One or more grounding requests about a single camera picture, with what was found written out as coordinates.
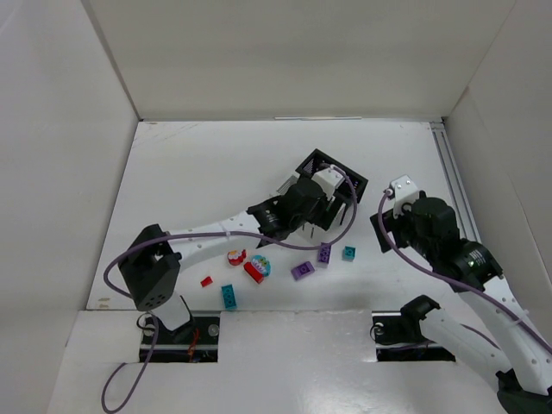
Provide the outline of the small red lego piece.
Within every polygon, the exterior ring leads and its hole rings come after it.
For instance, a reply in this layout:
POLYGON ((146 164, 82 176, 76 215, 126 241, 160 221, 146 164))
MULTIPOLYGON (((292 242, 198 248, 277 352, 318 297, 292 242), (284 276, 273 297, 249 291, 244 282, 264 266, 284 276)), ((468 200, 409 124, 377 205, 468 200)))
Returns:
POLYGON ((212 283, 213 283, 213 279, 212 279, 211 276, 207 276, 206 278, 204 278, 204 279, 200 282, 200 284, 201 284, 202 287, 206 287, 206 286, 208 286, 208 285, 211 285, 212 283))

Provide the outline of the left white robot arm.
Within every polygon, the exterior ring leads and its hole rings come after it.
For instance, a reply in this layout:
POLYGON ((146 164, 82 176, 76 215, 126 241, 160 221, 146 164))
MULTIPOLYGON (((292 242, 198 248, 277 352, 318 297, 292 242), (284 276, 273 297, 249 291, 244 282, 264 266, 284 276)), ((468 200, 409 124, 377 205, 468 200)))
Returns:
POLYGON ((183 235, 149 225, 113 262, 126 285, 121 294, 138 311, 149 313, 154 326, 182 342, 196 326, 188 304, 175 291, 182 270, 227 253, 239 261, 250 249, 271 244, 289 248, 289 235, 306 223, 328 229, 344 202, 339 191, 347 187, 347 178, 324 168, 298 177, 283 194, 183 235))

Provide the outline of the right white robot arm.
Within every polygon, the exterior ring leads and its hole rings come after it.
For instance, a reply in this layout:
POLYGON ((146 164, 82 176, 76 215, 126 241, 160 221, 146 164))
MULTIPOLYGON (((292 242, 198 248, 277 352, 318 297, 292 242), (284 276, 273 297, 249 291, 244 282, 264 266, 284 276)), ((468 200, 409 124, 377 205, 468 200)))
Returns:
POLYGON ((390 324, 375 321, 377 343, 434 342, 483 378, 506 412, 549 413, 551 346, 515 299, 491 252, 461 236, 454 209, 424 191, 400 197, 388 188, 370 220, 382 252, 393 251, 447 284, 492 335, 487 339, 457 323, 434 299, 420 295, 390 324))

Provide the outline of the red white flower lego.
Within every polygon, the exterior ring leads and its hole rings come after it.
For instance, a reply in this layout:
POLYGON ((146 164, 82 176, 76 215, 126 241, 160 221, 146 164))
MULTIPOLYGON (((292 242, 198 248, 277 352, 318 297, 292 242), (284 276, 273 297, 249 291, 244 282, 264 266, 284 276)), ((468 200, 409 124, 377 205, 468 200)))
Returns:
POLYGON ((232 250, 227 253, 227 261, 233 267, 240 266, 241 263, 243 263, 246 258, 247 258, 246 249, 232 250))

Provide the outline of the red rectangular lego brick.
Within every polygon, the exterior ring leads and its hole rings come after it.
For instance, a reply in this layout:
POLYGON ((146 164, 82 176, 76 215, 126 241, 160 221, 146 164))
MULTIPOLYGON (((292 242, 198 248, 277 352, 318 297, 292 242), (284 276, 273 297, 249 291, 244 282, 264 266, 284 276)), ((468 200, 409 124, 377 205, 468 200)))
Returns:
POLYGON ((265 276, 251 262, 246 262, 243 266, 245 272, 257 283, 260 284, 265 276))

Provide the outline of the teal rectangular lego brick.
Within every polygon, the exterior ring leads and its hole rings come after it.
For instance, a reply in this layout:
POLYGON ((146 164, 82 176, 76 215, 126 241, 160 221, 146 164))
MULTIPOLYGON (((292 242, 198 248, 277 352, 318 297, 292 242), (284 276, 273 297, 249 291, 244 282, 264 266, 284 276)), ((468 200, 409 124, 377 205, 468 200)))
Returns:
POLYGON ((226 310, 234 310, 237 308, 237 303, 235 299, 235 292, 232 285, 224 285, 221 287, 223 295, 224 308, 226 310))

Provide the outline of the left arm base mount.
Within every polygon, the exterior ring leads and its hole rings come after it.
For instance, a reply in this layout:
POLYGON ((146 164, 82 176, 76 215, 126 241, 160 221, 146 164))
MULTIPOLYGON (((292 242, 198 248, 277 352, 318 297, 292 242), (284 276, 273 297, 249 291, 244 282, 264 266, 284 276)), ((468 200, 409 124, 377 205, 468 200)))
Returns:
POLYGON ((195 326, 177 339, 162 324, 154 345, 152 363, 215 363, 218 361, 220 313, 194 315, 195 326))

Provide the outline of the teal square lego brick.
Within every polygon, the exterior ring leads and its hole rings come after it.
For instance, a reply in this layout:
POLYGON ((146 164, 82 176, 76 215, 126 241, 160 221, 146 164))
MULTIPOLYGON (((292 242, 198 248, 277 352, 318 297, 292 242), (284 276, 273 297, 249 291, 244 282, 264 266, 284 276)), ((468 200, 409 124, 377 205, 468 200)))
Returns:
POLYGON ((352 246, 345 246, 342 250, 342 259, 345 261, 353 261, 356 256, 356 248, 352 246))

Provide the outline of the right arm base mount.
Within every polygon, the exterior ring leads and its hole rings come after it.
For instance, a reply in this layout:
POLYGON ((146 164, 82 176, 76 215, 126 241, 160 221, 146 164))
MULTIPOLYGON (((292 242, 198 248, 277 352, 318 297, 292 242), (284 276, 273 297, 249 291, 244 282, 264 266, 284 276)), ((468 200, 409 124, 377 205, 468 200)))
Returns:
POLYGON ((376 344, 377 362, 448 361, 456 358, 447 349, 423 336, 420 323, 439 304, 418 296, 399 310, 373 310, 370 336, 376 344))

